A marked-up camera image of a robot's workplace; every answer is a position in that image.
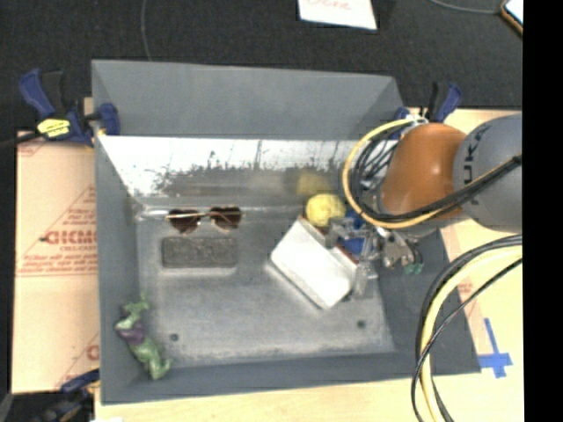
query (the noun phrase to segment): yellow ball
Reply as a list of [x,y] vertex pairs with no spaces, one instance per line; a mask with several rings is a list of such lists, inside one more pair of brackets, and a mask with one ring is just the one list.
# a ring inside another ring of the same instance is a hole
[[305,214],[313,225],[328,227],[330,219],[346,215],[346,206],[338,195],[320,193],[309,199]]

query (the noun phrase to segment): black carpet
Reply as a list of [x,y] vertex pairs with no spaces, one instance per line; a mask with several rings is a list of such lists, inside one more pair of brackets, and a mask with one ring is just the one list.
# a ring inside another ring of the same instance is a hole
[[[442,0],[498,10],[502,0]],[[92,58],[237,64],[392,75],[408,106],[431,84],[459,85],[462,106],[521,109],[523,38],[497,15],[427,0],[374,0],[379,30],[302,22],[296,0],[0,0],[0,141],[32,127],[18,93],[33,68],[62,69],[65,96],[91,92]],[[13,149],[0,150],[0,398],[9,389],[14,260]]]

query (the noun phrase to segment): orange robot part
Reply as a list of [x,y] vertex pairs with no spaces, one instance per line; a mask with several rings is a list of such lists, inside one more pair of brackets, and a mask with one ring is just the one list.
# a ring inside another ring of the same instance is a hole
[[[453,164],[464,138],[464,132],[441,123],[424,124],[407,132],[381,185],[384,210],[401,215],[453,193]],[[456,208],[437,219],[459,212],[461,208]]]

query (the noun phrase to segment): white paper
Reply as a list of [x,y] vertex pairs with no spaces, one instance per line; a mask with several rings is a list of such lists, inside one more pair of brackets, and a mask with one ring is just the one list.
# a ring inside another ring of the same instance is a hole
[[376,30],[371,0],[297,0],[301,19]]
[[506,10],[524,25],[524,0],[508,0]]

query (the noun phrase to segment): cardboard sheet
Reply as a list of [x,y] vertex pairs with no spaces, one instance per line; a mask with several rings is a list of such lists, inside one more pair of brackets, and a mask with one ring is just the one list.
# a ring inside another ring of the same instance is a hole
[[99,364],[93,150],[18,147],[13,393],[58,389]]

